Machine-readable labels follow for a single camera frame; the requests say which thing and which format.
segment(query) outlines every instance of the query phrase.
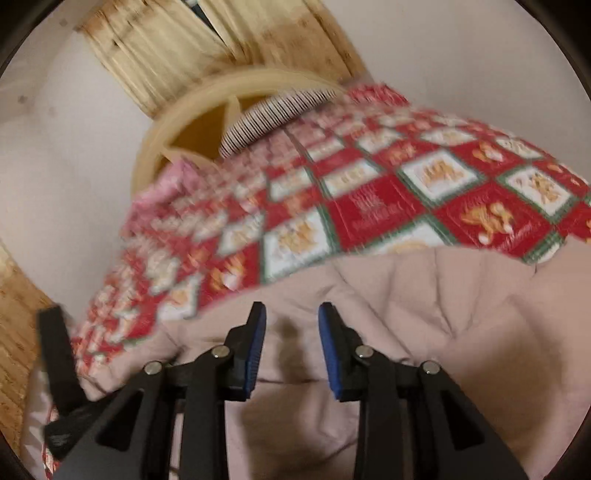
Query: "printed pattern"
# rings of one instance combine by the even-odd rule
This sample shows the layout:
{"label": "printed pattern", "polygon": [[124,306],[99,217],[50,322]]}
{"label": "printed pattern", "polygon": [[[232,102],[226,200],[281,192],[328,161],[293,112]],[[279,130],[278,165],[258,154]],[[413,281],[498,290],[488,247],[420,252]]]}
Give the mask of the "printed pattern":
{"label": "printed pattern", "polygon": [[79,372],[158,323],[335,254],[465,244],[534,263],[570,233],[591,243],[589,186],[544,151],[373,90],[357,96],[276,129],[135,228],[74,340]]}

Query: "wooden panel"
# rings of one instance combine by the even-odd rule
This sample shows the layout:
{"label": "wooden panel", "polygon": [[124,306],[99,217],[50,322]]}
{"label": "wooden panel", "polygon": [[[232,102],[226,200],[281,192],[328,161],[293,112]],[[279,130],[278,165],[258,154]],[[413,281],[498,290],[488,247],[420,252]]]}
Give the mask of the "wooden panel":
{"label": "wooden panel", "polygon": [[0,430],[17,453],[28,377],[38,355],[35,314],[51,304],[0,244]]}

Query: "striped pillow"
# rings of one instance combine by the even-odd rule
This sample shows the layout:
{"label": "striped pillow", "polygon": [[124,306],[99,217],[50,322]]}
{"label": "striped pillow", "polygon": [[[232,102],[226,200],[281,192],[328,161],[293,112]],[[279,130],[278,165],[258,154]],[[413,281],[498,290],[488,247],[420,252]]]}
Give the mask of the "striped pillow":
{"label": "striped pillow", "polygon": [[336,97],[334,90],[291,90],[249,108],[222,138],[220,155],[228,158],[302,113]]}

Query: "blanket fold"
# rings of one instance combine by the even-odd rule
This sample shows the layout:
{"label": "blanket fold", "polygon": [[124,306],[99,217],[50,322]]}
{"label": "blanket fold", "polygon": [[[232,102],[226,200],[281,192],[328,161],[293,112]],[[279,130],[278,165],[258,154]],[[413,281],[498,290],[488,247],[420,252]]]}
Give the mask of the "blanket fold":
{"label": "blanket fold", "polygon": [[[436,359],[516,454],[542,479],[591,404],[586,308],[591,248],[569,237],[536,271],[493,251],[439,247],[407,255],[343,256],[249,290],[191,321],[168,322],[99,369],[104,390],[150,360],[192,361],[267,307],[251,401],[227,404],[233,479],[352,475],[358,407],[326,382],[317,308],[331,301],[368,345],[396,361]],[[94,393],[90,385],[85,388]]]}

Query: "quilt square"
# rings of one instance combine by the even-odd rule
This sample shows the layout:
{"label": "quilt square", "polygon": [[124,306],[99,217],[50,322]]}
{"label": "quilt square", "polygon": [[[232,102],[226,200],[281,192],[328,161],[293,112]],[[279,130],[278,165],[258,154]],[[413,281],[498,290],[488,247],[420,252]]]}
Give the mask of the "quilt square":
{"label": "quilt square", "polygon": [[503,186],[517,193],[552,223],[557,223],[576,202],[576,197],[548,174],[527,166],[500,176]]}
{"label": "quilt square", "polygon": [[396,130],[408,138],[420,138],[421,134],[436,127],[428,119],[416,118],[409,124],[403,124],[396,127]]}
{"label": "quilt square", "polygon": [[389,130],[387,128],[381,128],[374,132],[369,132],[357,140],[358,146],[363,148],[366,152],[374,154],[389,147],[393,142],[402,138],[402,135]]}
{"label": "quilt square", "polygon": [[258,285],[261,276],[260,249],[260,244],[255,243],[212,264],[201,284],[199,308],[233,292]]}
{"label": "quilt square", "polygon": [[327,197],[337,198],[381,175],[380,169],[362,158],[324,176],[322,188]]}
{"label": "quilt square", "polygon": [[429,206],[443,203],[482,179],[447,150],[437,150],[403,164],[398,175]]}
{"label": "quilt square", "polygon": [[343,150],[345,145],[341,140],[333,137],[325,142],[314,145],[308,149],[308,156],[312,161],[324,160],[331,155],[334,155],[339,150]]}
{"label": "quilt square", "polygon": [[370,255],[401,254],[454,243],[453,235],[436,218],[425,215],[400,230],[371,243],[363,253]]}
{"label": "quilt square", "polygon": [[285,197],[312,186],[310,172],[305,167],[292,170],[274,179],[269,184],[269,196],[273,202],[279,202]]}
{"label": "quilt square", "polygon": [[390,115],[381,115],[375,119],[378,125],[388,128],[396,128],[399,125],[410,124],[415,121],[415,118],[408,112],[391,113]]}
{"label": "quilt square", "polygon": [[200,244],[191,245],[187,254],[182,258],[177,278],[184,278],[196,272],[203,271],[217,250],[217,238],[206,240]]}
{"label": "quilt square", "polygon": [[519,155],[525,160],[537,160],[542,158],[544,155],[536,150],[535,148],[527,145],[523,140],[511,137],[497,137],[495,142],[515,155]]}
{"label": "quilt square", "polygon": [[476,140],[476,137],[458,128],[448,127],[436,128],[426,132],[421,135],[421,139],[442,147],[454,147],[462,143],[472,142]]}
{"label": "quilt square", "polygon": [[313,127],[309,124],[298,129],[296,132],[292,132],[291,134],[300,143],[300,145],[304,147],[309,147],[310,145],[316,144],[326,139],[326,134],[323,130]]}
{"label": "quilt square", "polygon": [[522,257],[551,225],[515,195],[490,182],[453,199],[435,216],[463,244]]}
{"label": "quilt square", "polygon": [[367,125],[365,125],[364,121],[351,119],[345,120],[344,122],[335,125],[332,128],[332,131],[340,137],[346,137],[352,133],[364,129],[367,129]]}
{"label": "quilt square", "polygon": [[503,150],[493,142],[479,140],[449,150],[463,161],[476,167],[477,170],[489,176],[496,176],[504,171],[523,165],[523,160],[517,155]]}
{"label": "quilt square", "polygon": [[363,154],[356,148],[347,147],[344,150],[340,150],[334,155],[331,155],[324,160],[320,160],[317,163],[310,165],[310,170],[314,173],[316,178],[328,175],[330,172],[337,168],[342,168],[356,160],[361,160]]}
{"label": "quilt square", "polygon": [[387,169],[396,169],[403,163],[438,149],[437,145],[422,140],[398,140],[386,150],[375,154],[372,160]]}
{"label": "quilt square", "polygon": [[264,222],[264,214],[257,212],[239,222],[228,225],[224,229],[220,240],[217,250],[218,256],[226,257],[257,241],[262,235]]}
{"label": "quilt square", "polygon": [[243,199],[232,199],[228,204],[230,222],[237,222],[246,215],[253,215],[259,210],[265,210],[267,205],[267,190],[260,190]]}
{"label": "quilt square", "polygon": [[244,200],[260,190],[267,187],[267,177],[263,172],[259,172],[253,176],[247,176],[239,183],[236,183],[233,188],[234,196],[237,200]]}
{"label": "quilt square", "polygon": [[327,209],[345,251],[365,244],[425,211],[421,202],[394,175],[381,177],[329,202]]}
{"label": "quilt square", "polygon": [[579,198],[585,198],[589,193],[587,180],[579,177],[567,165],[558,163],[553,159],[535,161],[532,165],[557,180],[563,187]]}
{"label": "quilt square", "polygon": [[196,273],[175,285],[158,305],[156,320],[161,323],[194,317],[202,280],[203,274]]}
{"label": "quilt square", "polygon": [[285,175],[286,173],[289,173],[299,167],[304,167],[307,164],[308,161],[300,155],[297,157],[285,159],[282,162],[277,162],[274,165],[269,165],[267,167],[267,178],[269,180],[275,180],[277,177],[281,177],[282,175]]}
{"label": "quilt square", "polygon": [[289,275],[337,250],[326,212],[315,207],[267,232],[264,237],[266,282]]}
{"label": "quilt square", "polygon": [[270,203],[267,208],[266,230],[272,230],[277,225],[308,211],[323,201],[317,186],[295,193],[281,202]]}
{"label": "quilt square", "polygon": [[559,223],[558,232],[563,237],[572,233],[591,244],[591,207],[586,203],[577,204]]}
{"label": "quilt square", "polygon": [[229,215],[226,209],[212,213],[202,223],[197,224],[193,234],[193,241],[199,243],[218,236],[228,223],[228,218]]}
{"label": "quilt square", "polygon": [[468,124],[466,120],[456,115],[433,115],[431,120],[446,127],[462,127]]}

